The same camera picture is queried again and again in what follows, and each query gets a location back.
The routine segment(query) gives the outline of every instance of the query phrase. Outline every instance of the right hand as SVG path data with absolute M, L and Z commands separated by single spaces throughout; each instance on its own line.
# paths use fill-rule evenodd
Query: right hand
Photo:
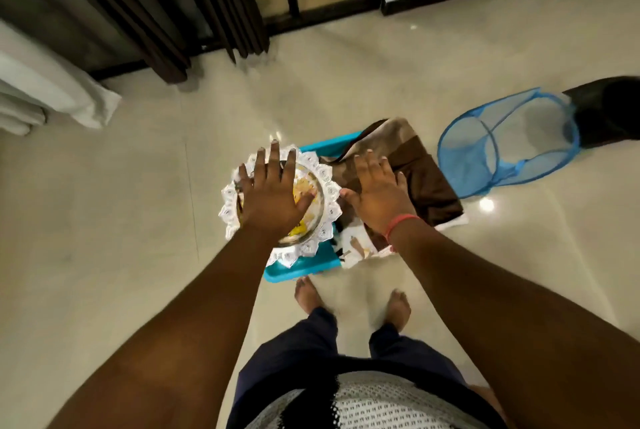
M 372 230 L 384 235 L 388 225 L 398 215 L 415 215 L 415 208 L 407 191 L 404 174 L 397 180 L 386 157 L 378 160 L 372 150 L 367 157 L 355 156 L 356 172 L 362 193 L 342 188 L 340 196 L 356 210 L 356 214 Z

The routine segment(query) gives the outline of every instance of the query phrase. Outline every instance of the left hand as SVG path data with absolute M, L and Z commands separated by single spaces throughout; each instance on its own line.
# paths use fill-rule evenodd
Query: left hand
M 253 229 L 277 243 L 300 223 L 314 200 L 313 193 L 303 195 L 296 204 L 293 182 L 296 176 L 296 151 L 289 151 L 287 163 L 280 177 L 280 145 L 271 143 L 269 164 L 264 164 L 264 149 L 258 150 L 253 170 L 253 182 L 240 166 L 240 184 L 244 192 L 244 229 Z

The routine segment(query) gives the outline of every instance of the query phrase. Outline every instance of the turquoise tray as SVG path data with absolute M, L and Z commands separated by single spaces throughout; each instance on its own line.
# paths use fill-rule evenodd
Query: turquoise tray
M 340 137 L 334 137 L 328 141 L 316 142 L 300 148 L 302 152 L 316 151 L 318 156 L 338 157 L 344 149 L 356 137 L 359 132 L 348 133 Z M 333 226 L 334 235 L 337 233 L 335 225 Z M 305 275 L 315 274 L 321 271 L 327 271 L 335 267 L 340 267 L 340 259 L 333 251 L 330 241 L 322 242 L 318 246 L 318 252 L 315 257 L 301 257 L 287 269 L 281 263 L 271 264 L 264 270 L 264 278 L 269 282 L 282 282 L 283 280 L 297 279 Z

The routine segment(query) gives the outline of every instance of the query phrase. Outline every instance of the laundry basket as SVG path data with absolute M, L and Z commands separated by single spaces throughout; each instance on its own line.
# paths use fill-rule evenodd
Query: laundry basket
M 536 88 L 455 119 L 438 142 L 438 166 L 458 197 L 467 198 L 539 179 L 579 150 L 570 101 Z

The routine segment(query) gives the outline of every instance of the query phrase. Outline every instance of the finger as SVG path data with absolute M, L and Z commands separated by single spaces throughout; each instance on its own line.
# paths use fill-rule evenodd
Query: finger
M 271 142 L 269 152 L 269 165 L 267 166 L 267 181 L 280 182 L 280 143 Z
M 398 186 L 402 188 L 406 194 L 409 194 L 409 189 L 406 185 L 406 176 L 404 176 L 402 171 L 398 171 L 397 180 Z
M 367 164 L 369 165 L 369 172 L 371 173 L 372 178 L 379 179 L 384 176 L 378 157 L 372 149 L 367 150 Z
M 340 196 L 358 212 L 358 207 L 360 207 L 360 195 L 358 193 L 349 188 L 342 188 L 340 190 Z
M 249 174 L 246 173 L 246 166 L 244 166 L 244 163 L 238 168 L 238 174 L 240 175 L 240 186 L 242 187 L 242 191 L 247 192 L 252 189 L 253 184 Z
M 300 218 L 302 218 L 305 213 L 307 213 L 307 210 L 309 209 L 309 206 L 311 206 L 311 203 L 314 201 L 314 198 L 316 198 L 316 193 L 309 191 L 303 194 L 302 197 L 298 200 L 298 203 L 296 203 L 296 208 L 298 209 L 298 211 L 300 211 Z
M 258 150 L 255 157 L 255 167 L 253 168 L 253 184 L 256 188 L 262 187 L 267 175 L 264 171 L 264 148 Z
M 389 178 L 395 178 L 396 176 L 394 175 L 394 171 L 393 169 L 391 169 L 391 164 L 389 164 L 389 160 L 383 156 L 382 159 L 380 159 L 380 167 L 382 167 L 382 173 L 389 177 Z
M 284 171 L 282 172 L 282 184 L 286 185 L 289 189 L 293 188 L 293 180 L 296 178 L 296 150 L 289 151 L 287 157 L 287 163 L 284 165 Z
M 369 165 L 367 160 L 357 154 L 353 157 L 353 162 L 356 164 L 356 173 L 362 188 L 366 188 L 371 183 L 371 173 L 369 173 Z

